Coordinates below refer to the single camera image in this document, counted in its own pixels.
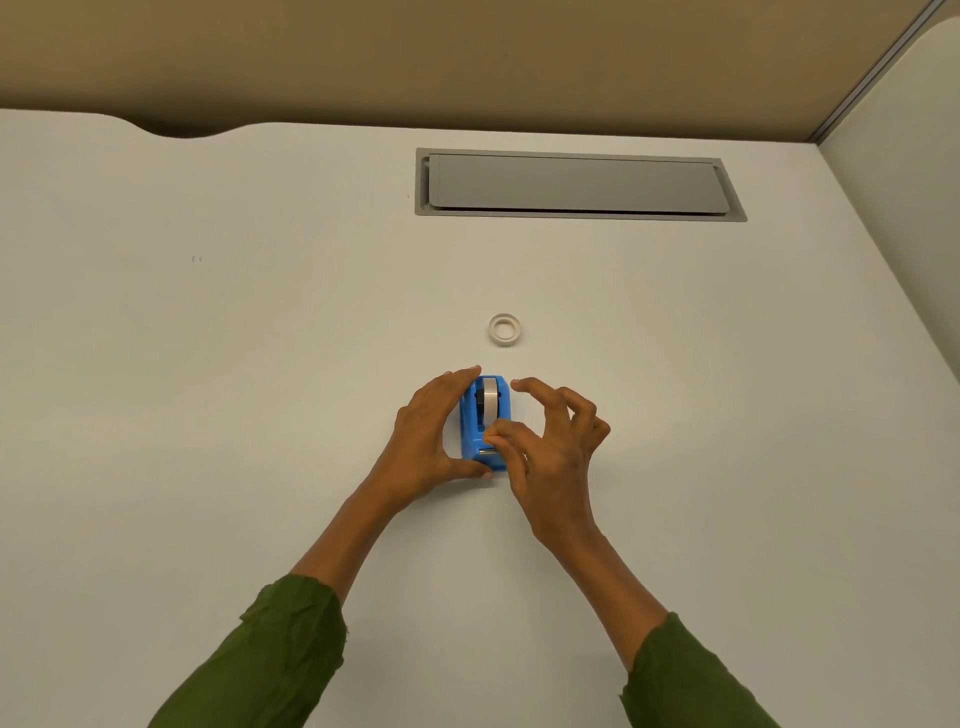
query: sleeve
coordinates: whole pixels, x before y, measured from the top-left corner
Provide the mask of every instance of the sleeve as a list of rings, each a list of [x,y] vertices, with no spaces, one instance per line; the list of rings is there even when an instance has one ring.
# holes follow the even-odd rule
[[[675,614],[637,651],[620,700],[634,728],[777,728]]]
[[[294,728],[343,664],[340,600],[308,576],[264,587],[210,658],[163,704],[150,728]]]

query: gray rectangular panel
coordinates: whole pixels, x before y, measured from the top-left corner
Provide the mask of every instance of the gray rectangular panel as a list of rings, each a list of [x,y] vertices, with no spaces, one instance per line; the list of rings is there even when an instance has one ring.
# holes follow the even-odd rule
[[[648,159],[432,154],[427,200],[455,209],[730,211],[709,162]]]

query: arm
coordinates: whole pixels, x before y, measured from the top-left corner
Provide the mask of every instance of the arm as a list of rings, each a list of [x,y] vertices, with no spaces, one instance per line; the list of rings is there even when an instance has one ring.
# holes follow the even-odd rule
[[[444,421],[479,367],[424,385],[396,414],[370,474],[292,571],[265,587],[216,652],[163,704],[151,728],[297,728],[343,663],[341,604],[390,520],[441,483],[490,476],[446,456]]]
[[[628,670],[621,699],[631,724],[776,728],[749,691],[636,579],[594,522],[587,473],[610,426],[593,403],[533,378],[516,380],[513,388],[543,405],[543,436],[498,420],[485,439],[507,464],[534,536],[580,587]]]

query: clear adhesive tape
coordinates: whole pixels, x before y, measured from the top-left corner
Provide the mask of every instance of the clear adhesive tape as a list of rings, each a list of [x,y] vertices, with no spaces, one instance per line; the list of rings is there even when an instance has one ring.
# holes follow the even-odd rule
[[[500,401],[496,391],[496,379],[485,376],[483,380],[483,427],[489,427],[499,414]]]
[[[501,336],[496,332],[498,326],[509,326],[513,328],[514,332],[509,336]],[[490,319],[487,334],[498,347],[511,347],[520,338],[520,321],[517,320],[516,316],[511,316],[509,313],[498,313]]]

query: person's right hand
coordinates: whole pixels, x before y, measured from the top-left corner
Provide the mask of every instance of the person's right hand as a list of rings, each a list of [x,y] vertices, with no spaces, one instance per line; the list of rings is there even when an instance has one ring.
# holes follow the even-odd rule
[[[553,389],[532,377],[515,379],[511,386],[543,405],[543,436],[524,423],[497,420],[487,428],[484,440],[503,458],[510,487],[534,536],[557,553],[597,533],[587,469],[610,426],[596,416],[593,402],[572,389]],[[568,408],[573,410],[572,420]]]

